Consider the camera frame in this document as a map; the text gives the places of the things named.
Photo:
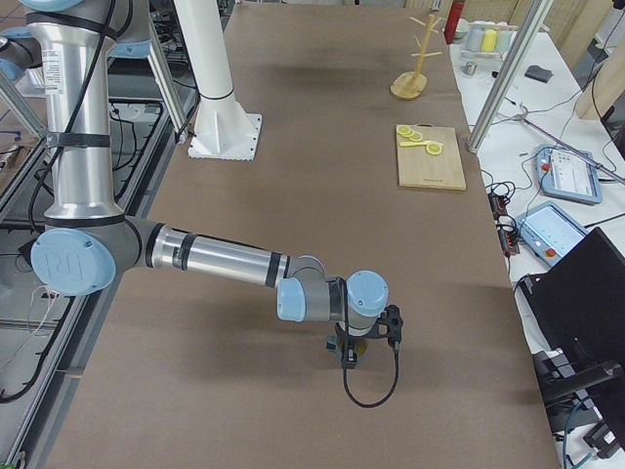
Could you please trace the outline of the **dark blue mug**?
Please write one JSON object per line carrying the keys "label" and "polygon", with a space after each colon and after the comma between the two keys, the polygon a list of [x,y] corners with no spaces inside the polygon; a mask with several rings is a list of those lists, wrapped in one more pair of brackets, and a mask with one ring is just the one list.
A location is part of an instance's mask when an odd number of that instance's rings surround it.
{"label": "dark blue mug", "polygon": [[368,345],[366,341],[354,341],[352,344],[354,354],[358,357],[362,357],[366,354]]}

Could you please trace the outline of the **wooden cup rack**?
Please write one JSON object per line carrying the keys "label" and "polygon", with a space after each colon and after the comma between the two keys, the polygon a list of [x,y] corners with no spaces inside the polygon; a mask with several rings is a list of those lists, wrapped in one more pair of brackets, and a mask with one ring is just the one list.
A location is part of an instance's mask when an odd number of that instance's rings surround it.
{"label": "wooden cup rack", "polygon": [[414,67],[409,71],[403,72],[390,86],[391,94],[402,101],[415,100],[422,94],[427,85],[427,77],[422,72],[423,64],[426,59],[442,54],[442,51],[428,51],[431,34],[440,34],[440,31],[436,29],[436,25],[441,21],[441,18],[436,18],[434,14],[429,14],[426,22],[414,17],[410,17],[410,19],[423,26],[425,32],[422,41],[417,36],[414,36],[419,47],[419,51],[412,54],[412,57],[416,60]]}

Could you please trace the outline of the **small steel cup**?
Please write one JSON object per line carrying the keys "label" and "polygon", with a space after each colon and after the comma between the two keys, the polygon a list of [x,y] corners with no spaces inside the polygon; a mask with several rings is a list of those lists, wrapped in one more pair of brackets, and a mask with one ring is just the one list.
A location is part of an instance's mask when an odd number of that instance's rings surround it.
{"label": "small steel cup", "polygon": [[462,73],[466,76],[474,76],[476,74],[478,64],[473,61],[468,61],[462,66]]}

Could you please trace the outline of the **yellow cup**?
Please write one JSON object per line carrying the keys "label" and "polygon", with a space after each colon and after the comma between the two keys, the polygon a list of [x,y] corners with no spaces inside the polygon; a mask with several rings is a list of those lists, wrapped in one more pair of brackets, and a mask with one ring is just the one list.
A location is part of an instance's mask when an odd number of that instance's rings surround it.
{"label": "yellow cup", "polygon": [[485,29],[483,31],[480,50],[482,52],[494,52],[496,49],[497,31],[495,29]]}

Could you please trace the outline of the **light blue cup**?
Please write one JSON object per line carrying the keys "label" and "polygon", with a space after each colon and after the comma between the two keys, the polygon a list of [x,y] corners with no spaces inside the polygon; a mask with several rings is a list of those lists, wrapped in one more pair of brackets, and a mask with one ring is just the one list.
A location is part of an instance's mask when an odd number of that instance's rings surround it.
{"label": "light blue cup", "polygon": [[496,43],[494,51],[498,54],[507,53],[512,44],[512,39],[514,36],[514,31],[510,29],[500,29],[497,31],[496,35]]}

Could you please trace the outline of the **bamboo cutting board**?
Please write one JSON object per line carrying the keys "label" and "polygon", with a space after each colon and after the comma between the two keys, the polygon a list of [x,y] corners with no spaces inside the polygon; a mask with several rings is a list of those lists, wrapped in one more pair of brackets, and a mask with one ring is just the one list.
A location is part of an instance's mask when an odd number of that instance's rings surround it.
{"label": "bamboo cutting board", "polygon": [[402,148],[405,142],[396,133],[398,182],[405,188],[464,191],[466,182],[453,127],[409,125],[423,136],[421,141],[436,141],[443,145],[440,155],[431,155],[426,147]]}

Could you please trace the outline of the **yellow plastic knife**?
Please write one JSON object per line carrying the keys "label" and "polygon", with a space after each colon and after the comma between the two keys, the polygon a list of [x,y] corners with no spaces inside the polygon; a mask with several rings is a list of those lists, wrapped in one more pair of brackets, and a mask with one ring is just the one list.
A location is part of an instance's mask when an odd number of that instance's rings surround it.
{"label": "yellow plastic knife", "polygon": [[431,143],[430,141],[420,141],[420,142],[408,142],[408,141],[405,141],[405,142],[400,142],[399,146],[402,147],[402,148],[419,147],[419,146],[426,147],[430,143]]}

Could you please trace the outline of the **lemon slice lower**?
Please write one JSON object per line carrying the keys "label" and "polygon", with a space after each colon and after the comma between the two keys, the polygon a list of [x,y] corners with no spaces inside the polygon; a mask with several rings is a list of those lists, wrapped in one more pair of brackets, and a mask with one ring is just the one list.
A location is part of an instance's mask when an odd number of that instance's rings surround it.
{"label": "lemon slice lower", "polygon": [[427,141],[425,144],[426,151],[431,155],[440,155],[443,151],[443,145],[436,141]]}

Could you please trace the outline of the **lemon slice group upper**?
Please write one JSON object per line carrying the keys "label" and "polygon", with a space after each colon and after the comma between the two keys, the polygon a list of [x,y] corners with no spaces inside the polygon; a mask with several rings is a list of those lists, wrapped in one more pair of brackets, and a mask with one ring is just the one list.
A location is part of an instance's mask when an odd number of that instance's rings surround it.
{"label": "lemon slice group upper", "polygon": [[420,142],[423,136],[409,125],[397,125],[396,133],[409,142]]}

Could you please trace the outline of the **blue teach pendant near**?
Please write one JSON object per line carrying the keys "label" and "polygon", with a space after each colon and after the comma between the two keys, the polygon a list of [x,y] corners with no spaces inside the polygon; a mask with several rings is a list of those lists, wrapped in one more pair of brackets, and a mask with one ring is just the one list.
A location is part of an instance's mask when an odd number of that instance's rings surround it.
{"label": "blue teach pendant near", "polygon": [[548,266],[554,267],[587,234],[554,202],[545,202],[517,219],[521,239]]}

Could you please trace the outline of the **black monitor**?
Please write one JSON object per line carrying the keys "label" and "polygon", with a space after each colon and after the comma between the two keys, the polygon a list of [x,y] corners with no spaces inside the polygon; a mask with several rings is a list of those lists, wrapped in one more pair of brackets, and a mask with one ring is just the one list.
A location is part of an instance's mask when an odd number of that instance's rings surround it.
{"label": "black monitor", "polygon": [[624,256],[601,228],[544,275],[521,282],[539,327],[565,364],[582,372],[624,363]]}

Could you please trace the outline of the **metal stand with rod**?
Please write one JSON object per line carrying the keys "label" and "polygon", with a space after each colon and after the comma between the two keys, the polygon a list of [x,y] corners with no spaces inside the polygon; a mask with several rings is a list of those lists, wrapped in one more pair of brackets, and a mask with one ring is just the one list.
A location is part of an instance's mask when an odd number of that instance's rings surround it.
{"label": "metal stand with rod", "polygon": [[619,183],[621,185],[625,185],[625,181],[624,181],[623,177],[617,175],[614,171],[607,169],[605,165],[603,165],[602,163],[599,163],[598,161],[594,160],[590,156],[586,156],[585,153],[582,150],[577,149],[576,147],[566,143],[561,138],[556,137],[555,135],[551,134],[550,132],[548,132],[544,128],[542,128],[542,127],[538,126],[537,124],[535,124],[534,122],[530,121],[527,118],[527,116],[528,116],[528,110],[525,107],[523,107],[522,111],[520,113],[514,114],[512,116],[504,115],[503,119],[498,120],[498,123],[514,121],[514,122],[520,122],[522,124],[525,124],[525,125],[529,126],[531,129],[539,132],[541,135],[543,135],[543,136],[547,137],[548,139],[552,140],[558,146],[563,147],[563,148],[571,151],[574,155],[579,157],[582,161],[584,161],[586,164],[588,164],[589,166],[594,168],[596,171],[601,172],[603,174],[606,174],[613,181],[615,181],[615,182],[617,182],[617,183]]}

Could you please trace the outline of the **small black pad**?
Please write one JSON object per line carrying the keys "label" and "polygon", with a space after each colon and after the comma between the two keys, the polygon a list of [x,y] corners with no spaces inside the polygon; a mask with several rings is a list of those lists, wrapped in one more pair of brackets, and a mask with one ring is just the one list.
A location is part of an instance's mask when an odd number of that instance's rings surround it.
{"label": "small black pad", "polygon": [[526,69],[524,76],[541,83],[548,83],[553,77],[553,72],[537,64],[532,64]]}

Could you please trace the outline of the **red bottle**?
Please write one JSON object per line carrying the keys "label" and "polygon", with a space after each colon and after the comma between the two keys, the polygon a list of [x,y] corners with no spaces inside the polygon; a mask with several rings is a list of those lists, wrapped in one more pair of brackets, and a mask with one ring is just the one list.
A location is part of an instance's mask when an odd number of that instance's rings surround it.
{"label": "red bottle", "polygon": [[445,23],[443,36],[447,44],[451,44],[458,27],[458,23],[462,17],[465,0],[453,0]]}

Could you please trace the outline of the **white pedestal column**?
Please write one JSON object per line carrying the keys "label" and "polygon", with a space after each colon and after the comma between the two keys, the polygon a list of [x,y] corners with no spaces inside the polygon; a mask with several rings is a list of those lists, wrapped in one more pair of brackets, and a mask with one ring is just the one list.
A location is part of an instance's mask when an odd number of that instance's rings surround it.
{"label": "white pedestal column", "polygon": [[200,98],[188,155],[253,160],[262,116],[235,97],[217,3],[181,0],[175,8]]}

